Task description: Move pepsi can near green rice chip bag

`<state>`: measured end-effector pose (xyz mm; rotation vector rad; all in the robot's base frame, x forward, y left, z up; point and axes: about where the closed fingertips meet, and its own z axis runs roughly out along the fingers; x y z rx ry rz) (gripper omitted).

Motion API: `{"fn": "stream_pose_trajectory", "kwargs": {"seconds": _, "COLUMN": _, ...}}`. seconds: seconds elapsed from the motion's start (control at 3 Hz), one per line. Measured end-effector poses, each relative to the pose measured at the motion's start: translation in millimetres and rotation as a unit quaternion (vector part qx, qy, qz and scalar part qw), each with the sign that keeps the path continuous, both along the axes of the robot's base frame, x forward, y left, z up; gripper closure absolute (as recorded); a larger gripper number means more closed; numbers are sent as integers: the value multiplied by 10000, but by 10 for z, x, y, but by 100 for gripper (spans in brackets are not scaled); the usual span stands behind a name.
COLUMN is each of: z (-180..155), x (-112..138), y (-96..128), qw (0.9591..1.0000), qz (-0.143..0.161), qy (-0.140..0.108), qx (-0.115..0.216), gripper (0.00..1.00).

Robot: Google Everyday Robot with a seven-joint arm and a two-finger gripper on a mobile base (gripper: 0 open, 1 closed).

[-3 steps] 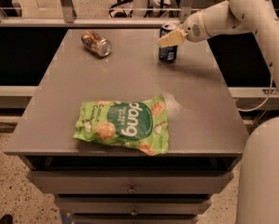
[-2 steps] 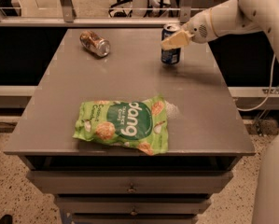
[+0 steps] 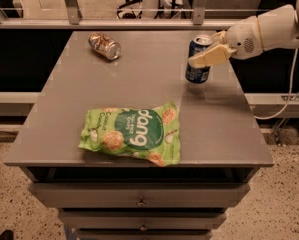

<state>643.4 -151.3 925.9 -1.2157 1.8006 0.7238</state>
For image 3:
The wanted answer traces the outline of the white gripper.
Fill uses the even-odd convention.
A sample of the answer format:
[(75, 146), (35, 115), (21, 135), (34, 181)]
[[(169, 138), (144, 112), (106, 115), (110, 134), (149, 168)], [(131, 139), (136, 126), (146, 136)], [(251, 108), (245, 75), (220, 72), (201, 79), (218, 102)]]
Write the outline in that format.
[(248, 17), (211, 36), (214, 44), (188, 59), (191, 67), (203, 68), (227, 62), (232, 56), (245, 60), (263, 53), (260, 28), (256, 16)]

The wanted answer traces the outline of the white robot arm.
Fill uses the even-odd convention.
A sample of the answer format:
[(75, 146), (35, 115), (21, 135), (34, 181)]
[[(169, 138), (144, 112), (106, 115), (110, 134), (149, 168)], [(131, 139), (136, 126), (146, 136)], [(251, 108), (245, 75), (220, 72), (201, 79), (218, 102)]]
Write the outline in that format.
[(211, 36), (213, 44), (188, 59), (190, 66), (218, 65), (230, 58), (245, 60), (277, 48), (299, 48), (299, 0), (238, 21)]

